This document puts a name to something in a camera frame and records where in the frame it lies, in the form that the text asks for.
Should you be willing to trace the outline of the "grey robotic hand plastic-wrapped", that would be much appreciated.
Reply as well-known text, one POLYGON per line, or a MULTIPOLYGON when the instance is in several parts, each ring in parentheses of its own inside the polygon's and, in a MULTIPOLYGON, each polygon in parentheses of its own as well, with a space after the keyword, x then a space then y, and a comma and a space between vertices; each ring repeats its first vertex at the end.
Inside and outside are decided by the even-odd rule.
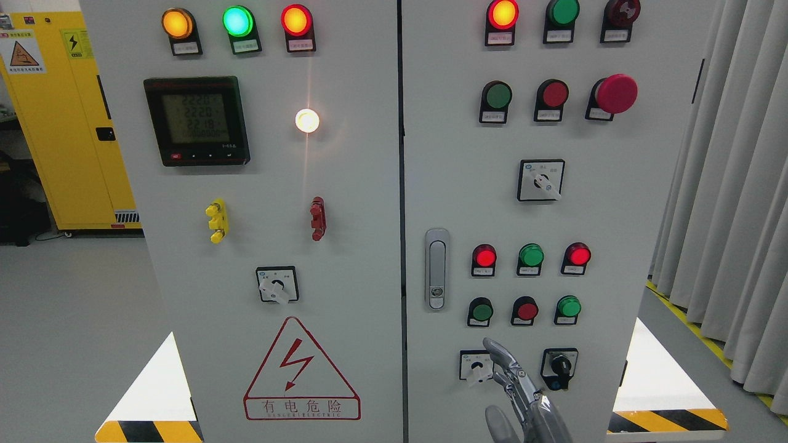
POLYGON ((559 409, 535 387, 515 356, 495 340, 485 337, 482 345, 501 369, 493 370, 493 380, 503 387, 518 418, 523 437, 515 432, 500 407, 485 409, 485 421, 494 442, 573 442, 559 409))

